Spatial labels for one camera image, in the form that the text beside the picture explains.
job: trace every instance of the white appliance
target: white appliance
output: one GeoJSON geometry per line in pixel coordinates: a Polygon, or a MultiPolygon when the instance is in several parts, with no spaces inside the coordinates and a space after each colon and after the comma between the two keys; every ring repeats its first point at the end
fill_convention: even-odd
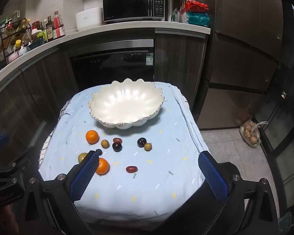
{"type": "Polygon", "coordinates": [[[103,8],[91,8],[76,13],[76,26],[78,31],[104,25],[103,8]]]}

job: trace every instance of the yellow bottle cap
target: yellow bottle cap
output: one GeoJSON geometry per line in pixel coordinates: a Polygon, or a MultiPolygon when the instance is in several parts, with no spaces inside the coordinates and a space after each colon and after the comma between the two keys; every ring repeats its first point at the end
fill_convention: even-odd
{"type": "Polygon", "coordinates": [[[16,40],[15,47],[18,48],[21,45],[21,40],[16,40]]]}

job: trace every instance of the hand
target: hand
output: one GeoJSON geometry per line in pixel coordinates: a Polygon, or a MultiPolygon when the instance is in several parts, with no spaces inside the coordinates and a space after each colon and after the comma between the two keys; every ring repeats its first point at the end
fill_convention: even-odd
{"type": "Polygon", "coordinates": [[[11,206],[5,206],[0,208],[0,220],[6,227],[8,232],[12,235],[18,235],[18,224],[16,223],[14,213],[11,210],[11,206]]]}

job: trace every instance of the microwave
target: microwave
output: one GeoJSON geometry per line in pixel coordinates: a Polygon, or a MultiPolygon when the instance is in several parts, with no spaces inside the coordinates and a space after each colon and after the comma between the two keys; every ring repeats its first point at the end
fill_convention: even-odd
{"type": "Polygon", "coordinates": [[[105,22],[162,20],[165,0],[103,0],[105,22]]]}

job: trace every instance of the grey floor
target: grey floor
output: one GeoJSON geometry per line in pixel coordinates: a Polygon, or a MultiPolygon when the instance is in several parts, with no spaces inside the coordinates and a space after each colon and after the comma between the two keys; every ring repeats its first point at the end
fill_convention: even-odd
{"type": "Polygon", "coordinates": [[[201,131],[200,133],[211,155],[218,163],[231,162],[235,164],[244,180],[268,179],[279,217],[276,186],[262,148],[260,146],[250,147],[242,139],[238,129],[201,131]]]}

